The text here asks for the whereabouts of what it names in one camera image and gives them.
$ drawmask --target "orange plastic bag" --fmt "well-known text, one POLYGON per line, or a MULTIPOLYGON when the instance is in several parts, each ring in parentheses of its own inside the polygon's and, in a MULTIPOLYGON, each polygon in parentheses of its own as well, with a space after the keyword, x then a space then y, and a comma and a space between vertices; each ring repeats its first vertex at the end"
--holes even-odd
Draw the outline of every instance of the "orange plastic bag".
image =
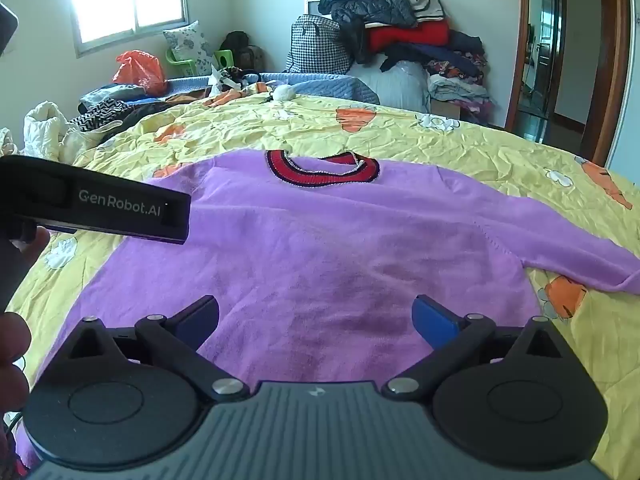
POLYGON ((166 92, 166 79, 160 60, 141 50, 127 50, 116 61, 120 68, 113 76, 114 83, 142 86, 147 95, 160 97, 166 92))

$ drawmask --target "red cloth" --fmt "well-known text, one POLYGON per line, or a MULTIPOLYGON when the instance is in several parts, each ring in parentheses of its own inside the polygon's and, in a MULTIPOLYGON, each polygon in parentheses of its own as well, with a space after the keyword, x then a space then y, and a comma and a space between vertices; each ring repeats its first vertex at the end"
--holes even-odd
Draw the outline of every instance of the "red cloth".
POLYGON ((403 43, 426 43, 434 46, 446 46, 449 43, 449 23, 422 22, 414 28, 375 27, 369 31, 369 48, 380 52, 387 45, 401 41, 403 43))

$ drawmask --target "black cable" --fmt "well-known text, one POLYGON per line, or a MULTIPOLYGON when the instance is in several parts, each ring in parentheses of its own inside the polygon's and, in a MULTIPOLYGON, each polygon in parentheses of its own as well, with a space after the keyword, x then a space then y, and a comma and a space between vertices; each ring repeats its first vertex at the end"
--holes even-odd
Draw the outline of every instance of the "black cable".
POLYGON ((11 421, 11 424, 9 424, 9 427, 7 428, 7 430, 4 432, 5 435, 8 435, 9 433, 11 433, 14 428, 18 425, 18 422, 20 422, 22 418, 22 412, 18 413, 15 417, 14 420, 11 421))

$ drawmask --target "wooden door frame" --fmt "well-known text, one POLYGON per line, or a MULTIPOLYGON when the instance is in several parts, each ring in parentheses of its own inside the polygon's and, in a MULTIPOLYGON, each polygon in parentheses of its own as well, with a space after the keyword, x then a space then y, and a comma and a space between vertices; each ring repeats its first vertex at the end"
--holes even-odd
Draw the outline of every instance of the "wooden door frame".
MULTIPOLYGON (((553 115, 556 110, 556 101, 558 100, 558 91, 560 89, 560 78, 562 77, 562 62, 564 61, 564 39, 566 38, 566 0, 561 0, 560 17, 562 19, 560 25, 560 49, 554 56, 554 63, 551 67, 551 83, 549 85, 549 101, 546 106, 549 116, 553 115)), ((527 6, 527 23, 529 23, 529 6, 527 6)))
MULTIPOLYGON (((630 37, 630 0, 602 0, 600 55, 580 156, 599 166, 606 163, 618 125, 625 91, 630 37)), ((511 87, 511 101, 504 129, 513 131, 526 56, 529 0, 520 0, 518 51, 511 87)))

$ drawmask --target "white fluffy ball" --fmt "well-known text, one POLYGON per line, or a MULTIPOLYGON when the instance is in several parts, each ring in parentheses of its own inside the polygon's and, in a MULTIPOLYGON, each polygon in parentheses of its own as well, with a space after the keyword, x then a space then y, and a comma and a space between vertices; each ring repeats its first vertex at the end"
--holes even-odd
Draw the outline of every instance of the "white fluffy ball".
POLYGON ((296 96, 296 89, 291 85, 280 85, 273 91, 274 101, 291 101, 296 96))

